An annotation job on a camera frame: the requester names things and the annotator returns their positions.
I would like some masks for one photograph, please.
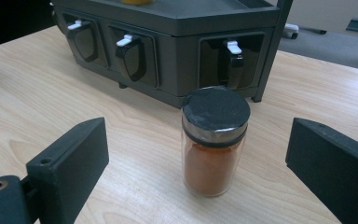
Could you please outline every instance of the spice jar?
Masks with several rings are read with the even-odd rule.
[[[235,91],[208,87],[185,98],[182,114],[185,183],[200,195],[221,195],[235,174],[250,107]]]

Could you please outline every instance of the light wood surface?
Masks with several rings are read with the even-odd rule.
[[[286,167],[294,117],[358,141],[358,69],[278,52],[232,187],[202,198],[182,180],[181,112],[75,63],[56,28],[0,46],[0,176],[73,126],[105,117],[110,163],[76,223],[337,223]]]

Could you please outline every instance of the white latch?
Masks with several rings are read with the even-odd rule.
[[[132,42],[132,35],[124,35],[124,39],[119,40],[116,44],[119,47],[126,46]]]
[[[68,26],[68,30],[75,30],[81,26],[81,20],[75,21],[75,24]]]
[[[238,47],[238,42],[235,40],[227,42],[227,48],[232,54],[241,54],[242,50]]]

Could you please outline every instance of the floor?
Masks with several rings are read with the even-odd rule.
[[[290,37],[283,34],[279,50],[358,68],[358,35],[321,35],[319,30],[300,27],[297,39]]]

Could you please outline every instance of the orange spice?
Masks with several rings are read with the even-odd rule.
[[[240,158],[242,142],[229,147],[206,147],[183,133],[186,146],[183,166],[186,185],[204,196],[218,196],[228,190]]]

